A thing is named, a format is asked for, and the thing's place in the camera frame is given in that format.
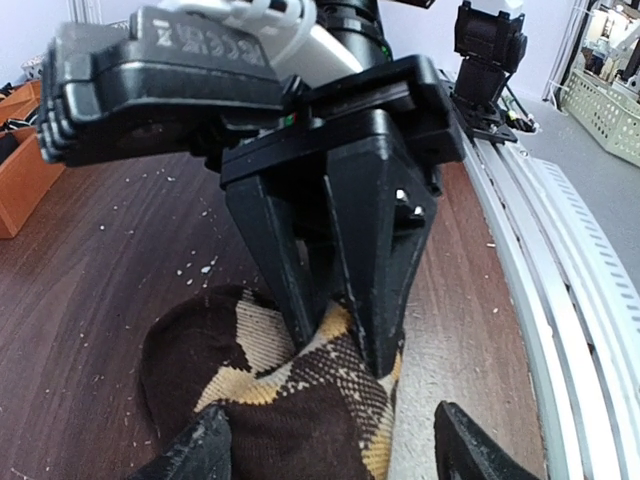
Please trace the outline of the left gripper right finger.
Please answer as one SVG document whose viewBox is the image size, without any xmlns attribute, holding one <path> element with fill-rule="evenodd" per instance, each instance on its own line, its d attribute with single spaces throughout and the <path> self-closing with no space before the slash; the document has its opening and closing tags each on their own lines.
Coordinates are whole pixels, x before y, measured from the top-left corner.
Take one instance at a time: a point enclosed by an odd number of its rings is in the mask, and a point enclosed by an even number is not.
<svg viewBox="0 0 640 480">
<path fill-rule="evenodd" d="M 537 480 L 457 403 L 442 401 L 438 404 L 434 433 L 440 480 Z"/>
</svg>

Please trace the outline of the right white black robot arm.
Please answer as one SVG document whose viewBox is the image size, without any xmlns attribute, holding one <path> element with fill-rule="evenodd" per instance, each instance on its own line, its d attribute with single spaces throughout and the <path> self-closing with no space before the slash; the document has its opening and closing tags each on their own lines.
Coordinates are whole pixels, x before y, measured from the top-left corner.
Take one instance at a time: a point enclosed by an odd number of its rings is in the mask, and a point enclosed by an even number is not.
<svg viewBox="0 0 640 480">
<path fill-rule="evenodd" d="M 187 152 L 227 208 L 297 347 L 343 297 L 364 361 L 393 366 L 465 137 L 505 143 L 498 99 L 527 48 L 519 1 L 464 1 L 462 63 L 393 57 L 374 1 L 164 1 L 126 27 L 65 23 L 43 62 L 43 159 L 80 167 Z"/>
</svg>

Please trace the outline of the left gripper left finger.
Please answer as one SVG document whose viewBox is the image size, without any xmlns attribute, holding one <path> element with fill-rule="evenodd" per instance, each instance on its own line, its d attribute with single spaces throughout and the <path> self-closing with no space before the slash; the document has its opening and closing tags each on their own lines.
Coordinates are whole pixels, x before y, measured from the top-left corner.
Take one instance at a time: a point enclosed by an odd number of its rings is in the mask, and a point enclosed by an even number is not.
<svg viewBox="0 0 640 480">
<path fill-rule="evenodd" d="M 201 411 L 163 453 L 129 476 L 135 480 L 230 479 L 232 435 L 224 411 Z"/>
</svg>

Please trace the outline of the brown argyle sock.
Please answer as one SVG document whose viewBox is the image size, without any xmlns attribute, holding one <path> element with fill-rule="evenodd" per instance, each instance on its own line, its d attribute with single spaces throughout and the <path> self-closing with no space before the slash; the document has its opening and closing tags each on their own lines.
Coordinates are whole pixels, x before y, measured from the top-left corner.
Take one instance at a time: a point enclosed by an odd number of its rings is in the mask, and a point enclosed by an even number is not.
<svg viewBox="0 0 640 480">
<path fill-rule="evenodd" d="M 158 319 L 143 343 L 140 383 L 164 443 L 205 408 L 224 411 L 230 479 L 384 479 L 402 360 L 396 352 L 391 372 L 376 378 L 340 300 L 296 350 L 269 297 L 228 285 Z"/>
</svg>

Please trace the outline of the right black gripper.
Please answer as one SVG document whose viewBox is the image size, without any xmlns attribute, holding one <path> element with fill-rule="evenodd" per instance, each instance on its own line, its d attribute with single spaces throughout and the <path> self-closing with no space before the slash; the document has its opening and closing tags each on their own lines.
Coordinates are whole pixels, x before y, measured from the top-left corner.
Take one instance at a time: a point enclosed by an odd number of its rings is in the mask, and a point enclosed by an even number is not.
<svg viewBox="0 0 640 480">
<path fill-rule="evenodd" d="M 164 1 L 64 23 L 43 60 L 38 143 L 79 167 L 189 152 L 229 174 L 243 143 L 330 146 L 383 110 L 426 173 L 464 147 L 431 63 L 394 59 L 374 1 Z"/>
</svg>

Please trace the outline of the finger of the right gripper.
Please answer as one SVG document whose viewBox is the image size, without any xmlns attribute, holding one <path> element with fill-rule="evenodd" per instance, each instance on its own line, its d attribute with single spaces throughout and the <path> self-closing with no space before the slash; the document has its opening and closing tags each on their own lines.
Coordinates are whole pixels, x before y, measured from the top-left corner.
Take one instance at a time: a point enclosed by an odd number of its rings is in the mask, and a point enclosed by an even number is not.
<svg viewBox="0 0 640 480">
<path fill-rule="evenodd" d="M 305 348 L 319 320 L 296 244 L 292 204 L 267 179 L 252 176 L 227 186 L 226 205 L 271 289 L 294 346 Z"/>
<path fill-rule="evenodd" d="M 355 138 L 327 154 L 325 191 L 345 295 L 365 363 L 388 375 L 436 200 L 391 116 L 352 116 Z"/>
</svg>

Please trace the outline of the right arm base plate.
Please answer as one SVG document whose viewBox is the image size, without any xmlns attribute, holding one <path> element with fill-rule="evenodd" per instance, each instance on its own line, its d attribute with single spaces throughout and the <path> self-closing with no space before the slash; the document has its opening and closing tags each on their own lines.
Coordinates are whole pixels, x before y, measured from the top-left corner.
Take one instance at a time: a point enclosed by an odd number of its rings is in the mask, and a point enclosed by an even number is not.
<svg viewBox="0 0 640 480">
<path fill-rule="evenodd" d="M 540 125 L 535 118 L 521 109 L 519 100 L 510 87 L 508 95 L 500 96 L 488 106 L 474 106 L 454 94 L 455 76 L 452 72 L 439 71 L 443 85 L 448 90 L 461 128 L 470 140 L 486 140 L 493 144 L 517 143 L 519 133 L 535 134 Z"/>
</svg>

